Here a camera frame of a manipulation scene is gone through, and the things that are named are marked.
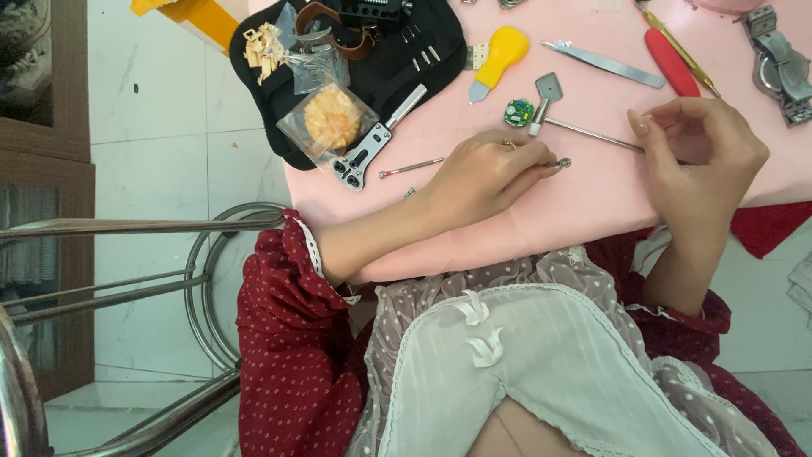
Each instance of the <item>wooden cabinet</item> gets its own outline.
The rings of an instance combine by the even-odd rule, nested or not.
[[[2,16],[11,10],[15,21]],[[0,0],[0,229],[37,215],[93,218],[86,11],[85,0]],[[0,247],[0,302],[93,284],[91,237],[35,243]],[[92,312],[17,336],[43,400],[93,382]]]

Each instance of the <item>red polka dot dress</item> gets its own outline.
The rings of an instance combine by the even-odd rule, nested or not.
[[[298,212],[283,215],[284,228],[259,234],[255,253],[245,261],[237,298],[243,357],[240,448],[244,457],[340,457],[364,406],[368,385],[363,354],[372,323],[352,339],[350,304],[321,276],[309,230]],[[636,240],[636,234],[627,234],[585,245],[590,258],[613,275],[624,303],[639,302],[642,278],[629,273]],[[712,364],[719,354],[719,334],[730,325],[730,311],[712,292],[703,309],[703,318],[675,311],[629,314],[639,324],[650,357],[670,355],[696,363],[716,393],[735,403],[779,455],[803,456],[767,406]]]

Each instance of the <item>fingernail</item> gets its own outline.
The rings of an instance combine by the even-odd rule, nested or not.
[[[639,137],[644,137],[649,134],[649,126],[643,120],[643,117],[635,110],[626,111],[628,117],[628,124],[632,126],[632,131]]]

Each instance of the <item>silver watch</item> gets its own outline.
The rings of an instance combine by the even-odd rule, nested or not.
[[[812,120],[810,61],[778,31],[778,15],[773,7],[752,10],[741,20],[756,50],[756,86],[779,101],[787,126]]]

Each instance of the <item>screwdriver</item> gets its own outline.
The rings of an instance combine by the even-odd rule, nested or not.
[[[643,14],[643,18],[646,19],[646,22],[648,22],[651,27],[656,28],[657,30],[662,32],[663,35],[665,35],[668,42],[671,43],[671,46],[674,46],[676,53],[679,54],[682,60],[685,61],[685,64],[688,65],[688,69],[691,71],[691,73],[693,73],[694,77],[696,77],[697,80],[702,83],[702,85],[710,89],[710,91],[713,92],[713,94],[717,98],[722,98],[722,95],[719,93],[718,90],[716,90],[713,81],[711,81],[711,78],[707,75],[707,73],[705,73],[704,70],[702,70],[701,67],[699,67],[697,61],[691,58],[691,56],[688,54],[688,51],[686,51],[685,48],[680,46],[680,43],[677,42],[677,40],[674,38],[673,35],[671,35],[670,32],[668,32],[668,29],[665,28],[665,25],[663,25],[663,23],[660,22],[659,19],[657,19],[657,16],[655,16],[651,11],[645,9],[643,5],[641,5],[638,2],[638,0],[634,2],[634,5],[640,10],[640,12]]]
[[[473,105],[485,99],[496,87],[508,67],[522,60],[530,49],[530,40],[510,25],[496,29],[488,43],[488,59],[477,71],[468,90],[468,103]]]

